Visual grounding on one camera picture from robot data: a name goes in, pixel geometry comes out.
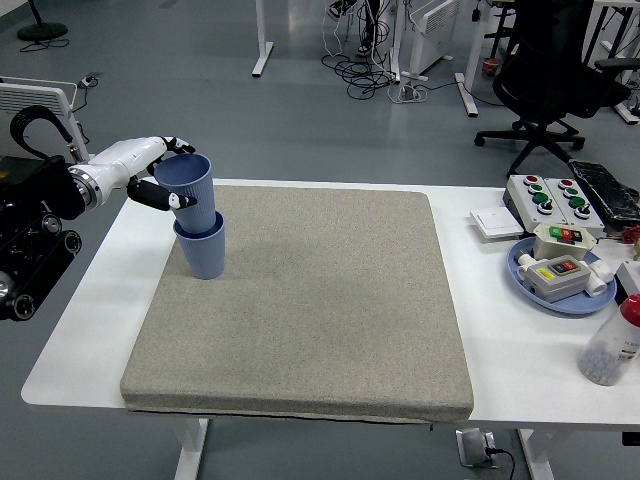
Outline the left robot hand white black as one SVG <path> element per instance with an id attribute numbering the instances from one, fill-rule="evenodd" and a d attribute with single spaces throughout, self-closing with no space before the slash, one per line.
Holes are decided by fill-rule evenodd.
<path id="1" fill-rule="evenodd" d="M 114 189 L 126 186 L 166 152 L 194 153 L 195 148 L 178 137 L 152 136 L 118 141 L 97 154 L 87 165 L 97 185 L 96 205 L 102 206 Z"/>

